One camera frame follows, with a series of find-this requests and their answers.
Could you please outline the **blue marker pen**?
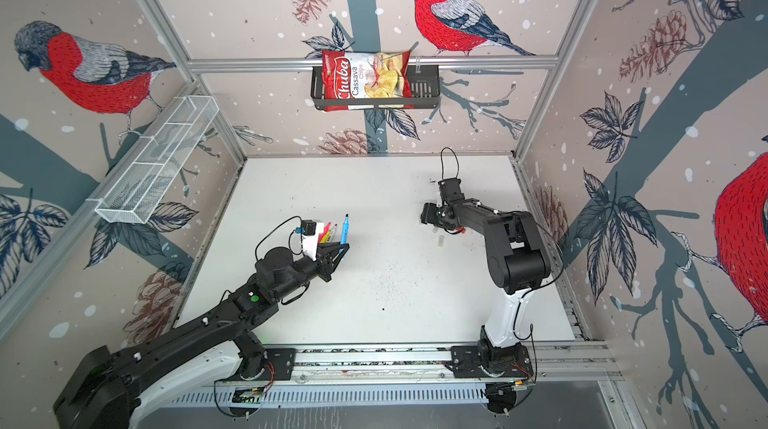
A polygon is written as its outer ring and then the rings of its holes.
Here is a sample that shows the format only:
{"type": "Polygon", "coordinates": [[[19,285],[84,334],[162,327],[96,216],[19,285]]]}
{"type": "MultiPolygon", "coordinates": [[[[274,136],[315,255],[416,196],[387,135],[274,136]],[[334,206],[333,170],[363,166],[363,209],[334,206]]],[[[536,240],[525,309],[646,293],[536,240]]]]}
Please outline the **blue marker pen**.
{"type": "Polygon", "coordinates": [[[341,230],[341,236],[340,236],[341,244],[347,243],[348,233],[349,233],[349,214],[346,214],[342,224],[342,230],[341,230]]]}

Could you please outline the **white whiteboard marker pen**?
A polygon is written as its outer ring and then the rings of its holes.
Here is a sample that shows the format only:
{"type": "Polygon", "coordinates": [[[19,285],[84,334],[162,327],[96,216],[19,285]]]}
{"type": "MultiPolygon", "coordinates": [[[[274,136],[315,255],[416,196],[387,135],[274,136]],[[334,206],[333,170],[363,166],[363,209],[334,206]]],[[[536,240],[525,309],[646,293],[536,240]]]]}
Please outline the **white whiteboard marker pen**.
{"type": "Polygon", "coordinates": [[[328,237],[326,239],[326,242],[332,242],[334,239],[334,236],[336,235],[336,232],[338,230],[338,224],[334,224],[333,227],[330,229],[328,233],[328,237]]]}

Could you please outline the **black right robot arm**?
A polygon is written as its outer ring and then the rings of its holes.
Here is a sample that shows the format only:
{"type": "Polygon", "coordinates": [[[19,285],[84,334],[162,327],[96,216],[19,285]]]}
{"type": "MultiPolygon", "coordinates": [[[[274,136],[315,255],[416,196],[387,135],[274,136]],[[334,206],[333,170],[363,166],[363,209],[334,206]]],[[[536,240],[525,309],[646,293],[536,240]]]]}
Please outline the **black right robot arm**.
{"type": "Polygon", "coordinates": [[[551,274],[542,234],[532,214],[500,211],[466,197],[457,177],[438,182],[440,202],[423,206],[420,222],[450,235],[468,230],[483,236],[485,257],[492,282],[504,292],[501,303],[481,328],[478,353],[490,372],[503,363],[516,362],[522,342],[517,326],[529,304],[529,296],[544,285],[551,274]]]}

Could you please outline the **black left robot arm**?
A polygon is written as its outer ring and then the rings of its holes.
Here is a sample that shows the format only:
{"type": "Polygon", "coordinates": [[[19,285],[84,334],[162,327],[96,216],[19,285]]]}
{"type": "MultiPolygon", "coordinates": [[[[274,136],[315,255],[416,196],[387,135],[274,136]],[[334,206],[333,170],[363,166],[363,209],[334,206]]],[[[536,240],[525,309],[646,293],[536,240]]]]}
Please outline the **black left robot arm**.
{"type": "Polygon", "coordinates": [[[276,247],[254,273],[203,315],[167,333],[111,352],[89,352],[53,404],[61,428],[130,428],[157,407],[230,377],[272,385],[288,371],[291,352],[271,355],[254,330],[280,305],[298,300],[311,281],[330,281],[349,247],[322,243],[314,256],[276,247]]]}

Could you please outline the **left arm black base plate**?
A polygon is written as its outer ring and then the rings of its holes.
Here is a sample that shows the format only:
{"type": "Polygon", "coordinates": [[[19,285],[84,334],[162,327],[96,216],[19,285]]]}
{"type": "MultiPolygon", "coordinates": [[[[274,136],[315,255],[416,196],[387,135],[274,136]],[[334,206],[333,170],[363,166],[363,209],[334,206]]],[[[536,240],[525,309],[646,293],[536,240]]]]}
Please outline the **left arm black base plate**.
{"type": "Polygon", "coordinates": [[[289,381],[297,351],[288,347],[267,347],[242,359],[236,379],[242,381],[289,381]]]}

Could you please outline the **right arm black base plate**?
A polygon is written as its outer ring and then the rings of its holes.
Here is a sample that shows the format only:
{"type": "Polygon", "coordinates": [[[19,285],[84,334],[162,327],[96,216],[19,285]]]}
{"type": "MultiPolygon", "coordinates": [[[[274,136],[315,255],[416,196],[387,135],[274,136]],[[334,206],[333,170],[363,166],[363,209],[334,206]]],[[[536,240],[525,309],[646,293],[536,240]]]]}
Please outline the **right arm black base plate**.
{"type": "Polygon", "coordinates": [[[445,363],[456,378],[522,378],[534,375],[528,349],[521,343],[506,348],[452,346],[450,359],[445,363]]]}

